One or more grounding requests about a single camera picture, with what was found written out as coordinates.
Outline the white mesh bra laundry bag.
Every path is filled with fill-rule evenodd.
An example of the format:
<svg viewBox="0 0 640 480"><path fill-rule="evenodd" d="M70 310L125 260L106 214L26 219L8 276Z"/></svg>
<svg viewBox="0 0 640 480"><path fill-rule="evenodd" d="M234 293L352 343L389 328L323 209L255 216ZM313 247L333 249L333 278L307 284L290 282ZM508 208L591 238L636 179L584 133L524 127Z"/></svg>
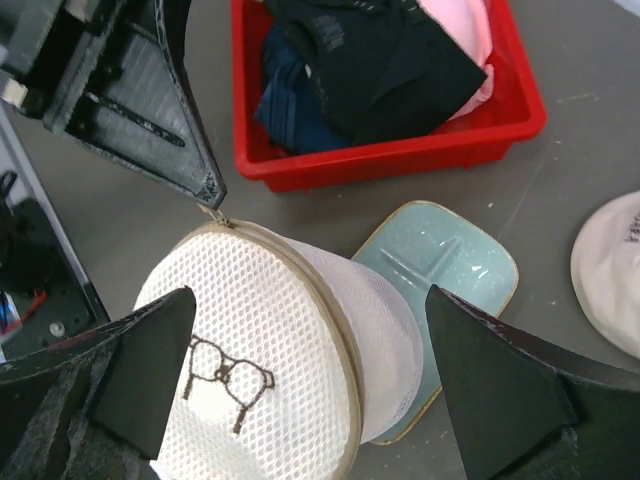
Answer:
<svg viewBox="0 0 640 480"><path fill-rule="evenodd" d="M158 457L162 479L343 479L423 373L417 321L381 275L244 221L207 223L148 275L196 313Z"/></svg>

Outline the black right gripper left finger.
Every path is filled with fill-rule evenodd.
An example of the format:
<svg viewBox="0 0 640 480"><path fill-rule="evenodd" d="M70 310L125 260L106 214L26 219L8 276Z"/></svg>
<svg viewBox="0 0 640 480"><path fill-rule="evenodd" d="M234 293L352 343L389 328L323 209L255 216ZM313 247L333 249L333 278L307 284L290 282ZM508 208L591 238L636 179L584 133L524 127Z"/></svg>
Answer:
<svg viewBox="0 0 640 480"><path fill-rule="evenodd" d="M179 288L3 363L2 478L154 478L195 313Z"/></svg>

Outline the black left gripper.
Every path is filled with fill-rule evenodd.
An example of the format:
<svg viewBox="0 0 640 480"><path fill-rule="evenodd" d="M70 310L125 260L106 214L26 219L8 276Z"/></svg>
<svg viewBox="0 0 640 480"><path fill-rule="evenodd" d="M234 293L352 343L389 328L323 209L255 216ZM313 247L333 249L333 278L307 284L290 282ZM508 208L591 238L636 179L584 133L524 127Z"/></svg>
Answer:
<svg viewBox="0 0 640 480"><path fill-rule="evenodd" d="M3 1L1 100L207 209L225 183L184 66L188 1Z"/></svg>

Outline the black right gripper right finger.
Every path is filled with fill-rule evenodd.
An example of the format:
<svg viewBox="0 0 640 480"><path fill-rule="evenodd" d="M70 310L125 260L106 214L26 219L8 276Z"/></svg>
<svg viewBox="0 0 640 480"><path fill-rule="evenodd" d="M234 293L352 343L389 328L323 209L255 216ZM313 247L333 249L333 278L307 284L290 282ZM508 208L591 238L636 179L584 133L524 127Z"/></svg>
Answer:
<svg viewBox="0 0 640 480"><path fill-rule="evenodd" d="M469 479L636 479L639 376L434 285L426 318Z"/></svg>

